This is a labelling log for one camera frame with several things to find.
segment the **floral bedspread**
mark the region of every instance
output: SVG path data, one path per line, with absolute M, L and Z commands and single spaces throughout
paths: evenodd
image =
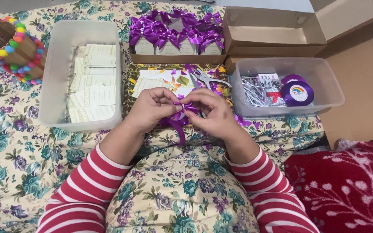
M 151 9 L 170 11 L 173 7 L 194 12 L 199 17 L 208 11 L 224 13 L 223 7 L 209 5 L 80 0 L 9 15 L 21 20 L 46 47 L 52 26 L 59 20 L 116 22 L 124 82 L 130 63 L 129 17 Z M 0 18 L 5 16 L 7 14 L 0 14 Z M 34 232 L 45 202 L 108 132 L 68 133 L 43 127 L 37 120 L 40 89 L 40 85 L 26 85 L 14 76 L 0 73 L 0 233 Z M 242 121 L 241 124 L 280 167 L 292 151 L 313 144 L 324 135 L 317 116 Z M 191 144 L 207 142 L 199 131 L 192 129 L 187 133 Z M 153 132 L 142 148 L 153 152 L 178 140 L 172 130 Z

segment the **hand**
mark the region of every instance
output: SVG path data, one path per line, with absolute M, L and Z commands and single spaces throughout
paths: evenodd
M 192 102 L 192 106 L 201 110 L 206 118 L 201 118 L 191 111 L 185 111 L 189 121 L 196 127 L 222 140 L 228 140 L 242 128 L 235 120 L 227 101 L 214 92 L 200 88 L 190 92 L 180 100 L 181 104 Z
M 169 117 L 182 110 L 176 95 L 165 87 L 143 90 L 136 99 L 128 116 L 123 121 L 129 122 L 139 133 L 151 131 L 164 117 Z

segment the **clear plastic box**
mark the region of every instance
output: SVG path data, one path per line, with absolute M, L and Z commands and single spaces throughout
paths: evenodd
M 302 76 L 312 87 L 313 103 L 302 107 L 254 107 L 247 102 L 241 76 L 277 73 Z M 288 114 L 310 114 L 328 107 L 339 106 L 345 97 L 326 60 L 322 58 L 246 58 L 237 61 L 230 84 L 236 113 L 242 117 L 263 117 Z
M 122 120 L 121 65 L 118 29 L 113 22 L 61 20 L 51 31 L 50 46 L 44 69 L 38 119 L 46 127 L 58 127 L 69 132 L 110 129 Z M 66 97 L 69 92 L 70 65 L 73 52 L 86 44 L 115 44 L 116 51 L 116 111 L 106 120 L 81 123 L 65 122 Z

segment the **cardboard box lid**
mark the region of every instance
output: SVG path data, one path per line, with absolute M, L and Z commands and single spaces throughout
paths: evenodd
M 328 42 L 373 23 L 373 0 L 336 0 L 316 13 Z
M 373 24 L 329 43 L 326 58 L 345 95 L 345 103 L 320 114 L 332 148 L 340 138 L 373 140 Z
M 235 46 L 319 46 L 326 44 L 314 13 L 226 7 L 223 26 L 227 54 Z

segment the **red and white striped shirt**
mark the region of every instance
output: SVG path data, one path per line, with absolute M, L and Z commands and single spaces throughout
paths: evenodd
M 250 197 L 261 232 L 319 233 L 264 151 L 247 164 L 230 165 Z M 50 198 L 36 232 L 104 233 L 107 206 L 130 168 L 111 161 L 96 146 Z

